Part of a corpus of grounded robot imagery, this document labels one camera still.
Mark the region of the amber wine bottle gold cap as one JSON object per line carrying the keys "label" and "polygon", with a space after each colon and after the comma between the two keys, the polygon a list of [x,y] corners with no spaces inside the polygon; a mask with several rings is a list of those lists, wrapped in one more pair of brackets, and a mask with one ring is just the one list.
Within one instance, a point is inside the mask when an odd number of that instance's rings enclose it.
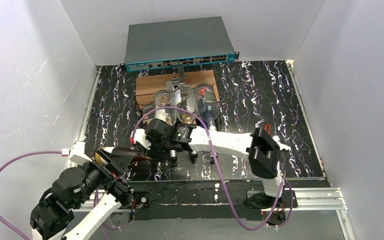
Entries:
{"label": "amber wine bottle gold cap", "polygon": [[132,157],[132,162],[151,161],[152,158],[145,156],[143,153],[136,149],[130,149],[120,146],[101,146],[98,148],[106,152],[111,158],[115,157]]}

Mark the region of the clear bottle with white cap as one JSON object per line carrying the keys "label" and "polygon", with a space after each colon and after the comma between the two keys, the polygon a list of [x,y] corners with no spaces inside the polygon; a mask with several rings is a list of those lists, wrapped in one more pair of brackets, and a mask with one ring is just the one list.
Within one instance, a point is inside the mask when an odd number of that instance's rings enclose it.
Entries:
{"label": "clear bottle with white cap", "polygon": [[[168,90],[159,90],[154,94],[154,103],[157,109],[161,107],[173,107],[174,93]],[[155,111],[155,118],[173,126],[176,121],[176,113],[174,109],[163,108]]]}

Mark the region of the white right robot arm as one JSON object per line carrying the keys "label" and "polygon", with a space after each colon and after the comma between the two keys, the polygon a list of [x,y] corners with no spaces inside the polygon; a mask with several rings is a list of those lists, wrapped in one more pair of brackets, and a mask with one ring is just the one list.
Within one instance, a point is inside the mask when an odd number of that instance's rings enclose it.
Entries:
{"label": "white right robot arm", "polygon": [[204,127],[180,123],[171,126],[153,119],[145,129],[132,133],[131,142],[153,160],[165,161],[170,152],[211,152],[249,161],[251,172],[262,180],[263,192],[245,200],[251,208],[268,208],[280,203],[283,187],[280,172],[280,146],[261,128],[253,133],[206,131]]}

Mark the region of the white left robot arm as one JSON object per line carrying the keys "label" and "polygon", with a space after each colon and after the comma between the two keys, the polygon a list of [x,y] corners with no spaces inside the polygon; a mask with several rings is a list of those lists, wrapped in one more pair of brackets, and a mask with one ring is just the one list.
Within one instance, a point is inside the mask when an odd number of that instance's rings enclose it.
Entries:
{"label": "white left robot arm", "polygon": [[[95,157],[71,150],[69,160],[77,165],[59,175],[31,212],[33,239],[87,240],[115,210],[131,207],[133,188],[121,177],[132,160],[140,156],[123,147],[100,147]],[[74,219],[73,211],[90,200],[99,187],[105,190],[100,202],[72,231],[66,232]]]}

